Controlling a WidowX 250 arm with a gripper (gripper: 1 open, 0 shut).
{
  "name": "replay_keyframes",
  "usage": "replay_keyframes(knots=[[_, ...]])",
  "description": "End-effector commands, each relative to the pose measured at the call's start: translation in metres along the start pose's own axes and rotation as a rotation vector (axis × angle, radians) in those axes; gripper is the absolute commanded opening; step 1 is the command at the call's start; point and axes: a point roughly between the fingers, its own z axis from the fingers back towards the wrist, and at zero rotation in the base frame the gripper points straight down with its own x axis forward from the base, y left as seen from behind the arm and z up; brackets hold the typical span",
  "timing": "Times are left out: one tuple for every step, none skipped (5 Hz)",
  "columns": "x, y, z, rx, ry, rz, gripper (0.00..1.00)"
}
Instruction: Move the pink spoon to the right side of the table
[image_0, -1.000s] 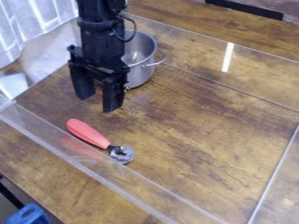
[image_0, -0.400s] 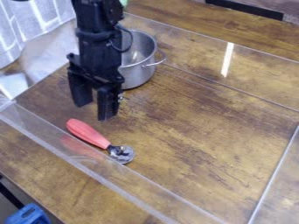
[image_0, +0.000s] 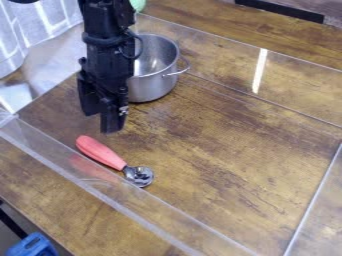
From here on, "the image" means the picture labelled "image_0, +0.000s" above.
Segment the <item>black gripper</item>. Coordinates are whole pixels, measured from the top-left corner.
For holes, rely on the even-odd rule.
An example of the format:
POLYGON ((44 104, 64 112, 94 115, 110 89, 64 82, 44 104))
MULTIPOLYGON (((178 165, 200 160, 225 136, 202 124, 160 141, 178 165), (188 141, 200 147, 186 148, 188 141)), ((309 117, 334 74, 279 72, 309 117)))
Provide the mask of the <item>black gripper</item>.
POLYGON ((124 127, 128 115, 128 79, 134 75, 136 35, 100 38, 84 32, 87 56, 79 59, 78 93, 86 116, 100 113, 100 132, 115 133, 124 127))

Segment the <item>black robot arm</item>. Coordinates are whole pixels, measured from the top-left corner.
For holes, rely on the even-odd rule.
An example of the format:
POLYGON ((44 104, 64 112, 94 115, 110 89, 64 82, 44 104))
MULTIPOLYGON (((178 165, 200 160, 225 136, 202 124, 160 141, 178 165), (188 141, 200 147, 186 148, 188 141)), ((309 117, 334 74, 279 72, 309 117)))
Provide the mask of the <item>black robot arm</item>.
POLYGON ((87 55, 79 59, 78 93, 83 113, 100 116, 100 130, 123 129, 127 80, 134 75, 135 9, 130 0, 0 0, 0 79, 24 63, 28 49, 76 24, 87 55))

